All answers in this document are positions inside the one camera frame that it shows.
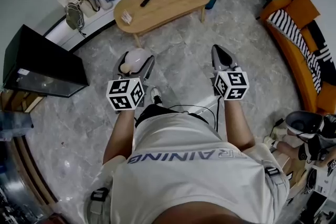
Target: remote control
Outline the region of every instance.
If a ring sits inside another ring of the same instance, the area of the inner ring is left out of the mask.
[[[148,2],[149,2],[149,0],[144,0],[144,1],[140,4],[140,7],[144,7]]]

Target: wooden coffee table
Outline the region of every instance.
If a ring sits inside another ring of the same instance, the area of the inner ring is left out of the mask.
[[[195,10],[201,10],[203,22],[204,7],[210,0],[150,0],[146,6],[140,7],[142,1],[121,0],[114,8],[117,25],[121,30],[134,34],[138,47],[141,47],[139,35]],[[133,17],[130,25],[121,19],[124,10]]]

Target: strap buckle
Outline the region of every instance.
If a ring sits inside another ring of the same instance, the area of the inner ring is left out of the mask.
[[[109,194],[109,190],[107,188],[99,188],[92,192],[91,200],[92,201],[105,201],[106,197]]]
[[[279,175],[280,171],[276,167],[265,167],[265,173],[268,174],[270,177]]]

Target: white t-shirt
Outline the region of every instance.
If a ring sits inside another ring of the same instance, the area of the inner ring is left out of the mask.
[[[150,224],[170,207],[190,201],[222,206],[254,223],[273,223],[273,197],[264,167],[269,149],[243,153],[205,122],[187,114],[149,118],[134,134],[134,151],[103,165],[92,191],[111,182],[111,223]]]

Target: orange sofa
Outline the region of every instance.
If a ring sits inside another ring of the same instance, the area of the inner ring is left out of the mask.
[[[336,86],[322,82],[322,90],[317,94],[312,75],[299,48],[267,22],[269,15],[284,9],[296,23],[310,52],[318,50],[310,31],[306,27],[319,12],[310,0],[273,0],[261,12],[260,19],[273,35],[285,55],[300,90],[306,111],[320,114],[336,113]]]

